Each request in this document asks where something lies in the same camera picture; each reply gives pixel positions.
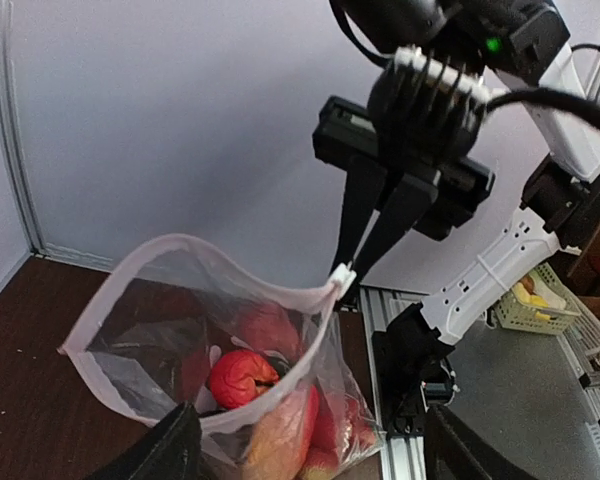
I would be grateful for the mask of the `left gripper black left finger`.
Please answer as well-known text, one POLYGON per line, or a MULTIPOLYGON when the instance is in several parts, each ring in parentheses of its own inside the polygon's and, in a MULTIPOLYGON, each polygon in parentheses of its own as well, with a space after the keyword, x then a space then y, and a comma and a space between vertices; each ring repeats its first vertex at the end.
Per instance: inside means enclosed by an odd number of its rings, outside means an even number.
POLYGON ((201 425, 190 402, 174 408, 129 449, 86 479, 197 479, 201 425))

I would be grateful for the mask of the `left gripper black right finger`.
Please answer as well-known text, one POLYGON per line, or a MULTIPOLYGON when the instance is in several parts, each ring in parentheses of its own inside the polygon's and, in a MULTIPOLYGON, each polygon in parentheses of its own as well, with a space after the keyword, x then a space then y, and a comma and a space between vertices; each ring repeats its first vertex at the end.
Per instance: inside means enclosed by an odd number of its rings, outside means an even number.
POLYGON ((426 414, 424 460, 427 479, 534 479, 446 406, 431 407, 426 414))

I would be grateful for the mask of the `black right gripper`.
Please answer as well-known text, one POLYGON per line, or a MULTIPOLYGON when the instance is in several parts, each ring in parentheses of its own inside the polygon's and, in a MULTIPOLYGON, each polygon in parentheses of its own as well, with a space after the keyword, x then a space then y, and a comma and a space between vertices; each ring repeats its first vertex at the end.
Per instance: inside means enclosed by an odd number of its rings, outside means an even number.
POLYGON ((495 183, 494 172, 469 155, 484 117, 484 104, 468 94, 444 92, 394 64, 366 106, 326 101, 312 142, 317 159, 347 170, 337 264, 353 261, 375 207, 384 206, 353 262, 357 282, 414 225, 443 240, 474 217, 495 183))

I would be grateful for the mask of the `red tomato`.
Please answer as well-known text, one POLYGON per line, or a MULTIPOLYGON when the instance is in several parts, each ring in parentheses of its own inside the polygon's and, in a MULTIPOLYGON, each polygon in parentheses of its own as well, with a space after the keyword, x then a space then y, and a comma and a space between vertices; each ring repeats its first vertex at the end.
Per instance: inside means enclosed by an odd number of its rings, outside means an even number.
POLYGON ((266 393, 279 379, 277 371, 263 356, 242 349, 223 355, 215 363, 209 387, 220 407, 233 410, 266 393))

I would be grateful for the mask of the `clear polka dot zip bag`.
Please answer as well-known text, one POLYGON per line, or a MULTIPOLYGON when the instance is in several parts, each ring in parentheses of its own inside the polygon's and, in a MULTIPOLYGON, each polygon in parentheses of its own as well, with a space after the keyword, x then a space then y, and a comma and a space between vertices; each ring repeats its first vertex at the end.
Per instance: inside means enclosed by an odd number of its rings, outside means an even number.
POLYGON ((355 273, 288 289, 169 234, 108 276, 61 346, 92 394, 146 425, 115 478, 332 479, 384 444, 339 338, 355 273))

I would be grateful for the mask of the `red peach bunch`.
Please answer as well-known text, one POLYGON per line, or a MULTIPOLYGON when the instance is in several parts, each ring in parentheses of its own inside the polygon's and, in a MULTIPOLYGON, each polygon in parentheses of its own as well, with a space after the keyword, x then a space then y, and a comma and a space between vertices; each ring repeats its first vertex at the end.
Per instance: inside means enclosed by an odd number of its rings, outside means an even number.
MULTIPOLYGON (((316 339, 313 319, 274 303, 244 307, 238 319, 239 338, 284 366, 294 367, 316 339)), ((381 446, 334 323, 315 352, 312 375, 253 425, 243 479, 332 479, 381 446)))

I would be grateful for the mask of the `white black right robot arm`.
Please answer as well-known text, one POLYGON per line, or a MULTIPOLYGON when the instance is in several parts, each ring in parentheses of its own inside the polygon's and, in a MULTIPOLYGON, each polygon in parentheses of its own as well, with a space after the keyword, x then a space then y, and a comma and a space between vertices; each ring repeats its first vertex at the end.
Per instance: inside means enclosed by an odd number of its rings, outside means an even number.
POLYGON ((494 173, 470 158, 487 117, 523 104, 549 152, 496 239, 439 292, 372 336, 376 407, 391 437, 420 435, 452 397, 448 355, 478 316, 600 222, 600 105, 551 1, 334 1, 381 70, 365 106, 331 97, 313 134, 346 174, 335 265, 364 277, 408 232, 441 241, 471 220, 494 173))

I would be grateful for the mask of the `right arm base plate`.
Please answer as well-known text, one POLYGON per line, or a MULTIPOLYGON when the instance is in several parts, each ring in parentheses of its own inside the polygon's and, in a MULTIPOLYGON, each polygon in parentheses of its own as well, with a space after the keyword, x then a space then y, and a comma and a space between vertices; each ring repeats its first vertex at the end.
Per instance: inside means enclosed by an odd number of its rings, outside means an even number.
POLYGON ((372 334, 381 423, 389 439, 423 435, 427 405, 451 399, 445 369, 455 347, 439 340, 422 308, 420 302, 410 305, 386 330, 372 334))

